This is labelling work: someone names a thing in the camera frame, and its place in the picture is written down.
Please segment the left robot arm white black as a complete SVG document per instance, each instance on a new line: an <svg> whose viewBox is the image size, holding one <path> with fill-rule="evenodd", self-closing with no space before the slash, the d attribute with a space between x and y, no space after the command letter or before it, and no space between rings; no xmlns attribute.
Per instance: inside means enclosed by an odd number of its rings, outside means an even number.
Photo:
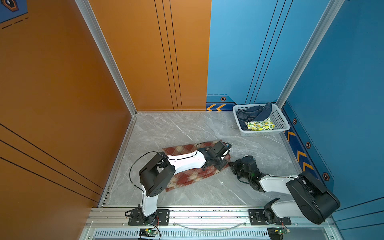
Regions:
<svg viewBox="0 0 384 240"><path fill-rule="evenodd" d="M226 156L232 145L218 141L212 147L197 148L194 152L171 156L164 152L156 154L139 171L140 186L134 185L142 191L142 201L138 206L138 213L131 213L134 224L150 225L158 221L158 195L162 193L171 179L189 170L206 170L209 167L221 171L228 163Z"/></svg>

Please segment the white plastic laundry basket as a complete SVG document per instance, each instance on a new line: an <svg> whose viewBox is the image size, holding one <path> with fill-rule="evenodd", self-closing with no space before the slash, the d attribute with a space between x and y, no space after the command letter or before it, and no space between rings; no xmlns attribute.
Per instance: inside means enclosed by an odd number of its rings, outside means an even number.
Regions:
<svg viewBox="0 0 384 240"><path fill-rule="evenodd" d="M278 108L277 105L271 104L272 112L269 116L272 123L275 125L273 130L263 130L263 131L244 131L241 126L239 119L237 117L237 111L246 110L251 107L260 106L265 107L266 104L250 104L250 105L236 105L233 106L233 114L235 117L236 124L239 128L240 135L242 137L255 137L255 136L269 136L269 135L278 135L283 131L290 129L289 123L286 117L283 115L282 111Z"/></svg>

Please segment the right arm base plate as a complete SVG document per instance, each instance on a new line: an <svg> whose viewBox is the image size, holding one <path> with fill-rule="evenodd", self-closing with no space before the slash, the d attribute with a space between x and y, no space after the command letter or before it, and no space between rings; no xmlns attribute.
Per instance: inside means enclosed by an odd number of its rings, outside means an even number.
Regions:
<svg viewBox="0 0 384 240"><path fill-rule="evenodd" d="M265 209L249 209L249 219L252 226L263 225L285 225L290 226L292 224L289 217L278 218L271 210Z"/></svg>

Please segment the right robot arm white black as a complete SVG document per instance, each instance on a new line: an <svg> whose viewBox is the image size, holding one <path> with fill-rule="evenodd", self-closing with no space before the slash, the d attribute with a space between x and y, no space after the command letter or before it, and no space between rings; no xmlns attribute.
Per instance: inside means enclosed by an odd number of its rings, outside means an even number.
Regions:
<svg viewBox="0 0 384 240"><path fill-rule="evenodd" d="M264 174L253 156L230 162L229 166L238 181L256 191L292 196L290 201L276 198L264 206L262 219L270 225L290 217L306 218L319 225L341 206L339 199L309 172L293 176Z"/></svg>

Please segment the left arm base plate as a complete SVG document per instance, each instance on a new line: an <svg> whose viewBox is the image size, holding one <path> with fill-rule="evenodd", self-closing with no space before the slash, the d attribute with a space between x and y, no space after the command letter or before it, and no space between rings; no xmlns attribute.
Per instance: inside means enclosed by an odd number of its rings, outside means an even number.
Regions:
<svg viewBox="0 0 384 240"><path fill-rule="evenodd" d="M170 210L159 209L154 214L145 217L139 208L135 208L125 212L125 216L128 218L129 226L168 226Z"/></svg>

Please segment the red plaid skirt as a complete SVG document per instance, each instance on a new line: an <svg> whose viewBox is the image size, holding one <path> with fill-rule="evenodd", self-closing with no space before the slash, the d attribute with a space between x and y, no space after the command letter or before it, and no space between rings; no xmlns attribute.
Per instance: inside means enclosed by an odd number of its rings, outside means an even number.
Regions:
<svg viewBox="0 0 384 240"><path fill-rule="evenodd" d="M196 151L198 148L213 147L219 140L204 142L199 144L189 144L189 145L180 145L174 147L163 148L163 152L166 155L178 156L189 154ZM216 167L210 166L205 170L203 169L191 169L183 171L174 175L171 181L168 183L166 192L170 192L177 188L185 187L191 184L194 184L203 179L209 178L213 175L220 173L222 170L217 170Z"/></svg>

